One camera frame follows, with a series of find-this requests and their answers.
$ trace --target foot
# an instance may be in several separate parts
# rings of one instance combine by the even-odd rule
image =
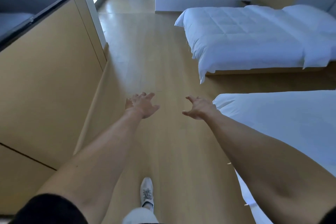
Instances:
[[[146,177],[140,187],[141,207],[154,211],[153,183],[149,177]]]

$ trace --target wooden bed base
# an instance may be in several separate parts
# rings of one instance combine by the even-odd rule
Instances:
[[[266,74],[266,73],[301,73],[301,72],[316,72],[323,70],[324,67],[272,67],[272,68],[254,68],[250,70],[216,70],[215,73],[207,72],[206,76],[211,75],[226,75],[226,74]]]

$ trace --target wrist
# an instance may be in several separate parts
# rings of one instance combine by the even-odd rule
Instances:
[[[125,110],[125,114],[142,119],[144,114],[137,108],[131,107]]]
[[[219,110],[217,110],[216,108],[209,108],[203,112],[200,113],[200,117],[203,119],[203,120],[207,120],[209,118],[212,118],[213,116],[215,115],[222,115],[221,112]]]

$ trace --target left arm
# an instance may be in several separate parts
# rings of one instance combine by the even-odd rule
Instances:
[[[65,163],[37,194],[60,195],[76,205],[89,224],[100,224],[141,119],[159,109],[151,104],[153,96],[143,92],[127,99],[120,120]]]

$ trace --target right arm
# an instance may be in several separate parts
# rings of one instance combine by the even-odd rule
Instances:
[[[317,224],[336,206],[336,178],[311,158],[221,114],[211,102],[187,97],[274,224]]]

